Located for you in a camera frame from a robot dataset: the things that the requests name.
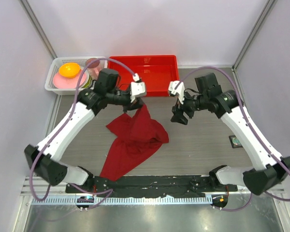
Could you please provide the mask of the green plate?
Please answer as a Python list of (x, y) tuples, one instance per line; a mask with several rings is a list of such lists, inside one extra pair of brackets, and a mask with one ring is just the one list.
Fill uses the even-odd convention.
[(84, 85), (82, 86), (82, 88), (88, 88), (90, 87), (92, 84), (92, 79), (90, 77), (90, 75), (87, 76), (87, 81), (84, 83)]

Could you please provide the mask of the red plastic bin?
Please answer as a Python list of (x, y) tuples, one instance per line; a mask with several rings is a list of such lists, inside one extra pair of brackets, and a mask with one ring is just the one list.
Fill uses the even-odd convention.
[(167, 97), (171, 81), (179, 80), (175, 55), (112, 56), (137, 73), (146, 84), (148, 97)]

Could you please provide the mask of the white plastic basket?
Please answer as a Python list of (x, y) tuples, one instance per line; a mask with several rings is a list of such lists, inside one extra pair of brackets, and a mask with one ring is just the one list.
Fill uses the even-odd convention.
[[(52, 91), (58, 95), (74, 95), (75, 93), (75, 87), (79, 78), (79, 75), (76, 77), (76, 80), (72, 80), (72, 83), (68, 84), (67, 81), (66, 83), (64, 83), (65, 78), (59, 78), (59, 69), (62, 65), (64, 65), (65, 63), (77, 63), (80, 66), (80, 72), (84, 69), (84, 67), (86, 66), (86, 61), (90, 58), (103, 58), (101, 56), (95, 56), (95, 57), (91, 57), (91, 56), (82, 56), (82, 57), (59, 57), (56, 58), (52, 61), (52, 64), (49, 68), (49, 72), (45, 81), (45, 85), (44, 88), (47, 91)], [(98, 65), (98, 69), (103, 69), (103, 68), (107, 68), (107, 64), (108, 61), (102, 60), (100, 61), (99, 65)], [(93, 79), (91, 78), (89, 72), (88, 72), (89, 68), (85, 71), (83, 79), (81, 80), (81, 84), (80, 84), (80, 89), (79, 91), (83, 90), (83, 88), (85, 87), (92, 87), (93, 86)]]

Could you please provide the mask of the pink translucent cup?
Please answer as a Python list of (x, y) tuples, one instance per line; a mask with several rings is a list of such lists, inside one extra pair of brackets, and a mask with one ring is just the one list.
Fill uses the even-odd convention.
[(90, 62), (96, 60), (97, 58), (90, 58), (86, 61), (86, 66), (88, 66), (87, 71), (93, 80), (98, 79), (99, 72), (104, 68), (103, 61), (96, 61), (89, 65)]

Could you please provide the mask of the red t-shirt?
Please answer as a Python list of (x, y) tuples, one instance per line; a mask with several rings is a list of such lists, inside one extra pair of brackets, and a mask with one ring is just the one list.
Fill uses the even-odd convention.
[(116, 181), (169, 142), (164, 127), (152, 119), (146, 105), (134, 116), (124, 113), (106, 125), (116, 138), (104, 162), (100, 177)]

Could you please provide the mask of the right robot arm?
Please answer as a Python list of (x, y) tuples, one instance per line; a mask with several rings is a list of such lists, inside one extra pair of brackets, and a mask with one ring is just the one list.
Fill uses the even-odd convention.
[(186, 125), (196, 111), (214, 113), (234, 133), (247, 152), (252, 167), (232, 168), (222, 165), (208, 179), (209, 187), (219, 191), (225, 185), (239, 185), (255, 195), (261, 195), (281, 183), (290, 171), (290, 157), (283, 157), (263, 136), (250, 119), (246, 107), (240, 105), (234, 90), (222, 91), (214, 73), (195, 78), (197, 95), (186, 92), (183, 82), (172, 81), (168, 91), (177, 97), (172, 107), (172, 122)]

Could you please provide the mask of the orange bowl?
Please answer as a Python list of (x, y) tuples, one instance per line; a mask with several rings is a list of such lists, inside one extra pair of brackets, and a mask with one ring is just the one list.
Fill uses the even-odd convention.
[(65, 78), (75, 78), (80, 73), (81, 67), (75, 62), (63, 64), (59, 68), (59, 74)]

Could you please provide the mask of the pink plate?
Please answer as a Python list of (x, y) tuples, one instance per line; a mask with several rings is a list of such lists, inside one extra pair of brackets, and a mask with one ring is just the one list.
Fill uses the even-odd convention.
[[(53, 77), (53, 85), (58, 89), (73, 89), (76, 88), (77, 82), (80, 77), (80, 73), (75, 78), (65, 78), (61, 76), (59, 73), (56, 73)], [(80, 81), (79, 87), (82, 88), (84, 83), (87, 81), (87, 72), (82, 75), (82, 79)]]

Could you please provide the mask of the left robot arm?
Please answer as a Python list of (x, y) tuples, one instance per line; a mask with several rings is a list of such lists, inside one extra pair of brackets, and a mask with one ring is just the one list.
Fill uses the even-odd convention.
[(66, 148), (79, 131), (107, 105), (121, 105), (123, 111), (139, 109), (146, 95), (145, 83), (138, 74), (126, 90), (117, 85), (119, 73), (112, 69), (102, 69), (91, 88), (81, 90), (76, 102), (49, 135), (36, 146), (28, 145), (25, 157), (30, 168), (51, 186), (61, 182), (76, 184), (83, 193), (93, 188), (91, 174), (81, 167), (73, 167), (60, 162)]

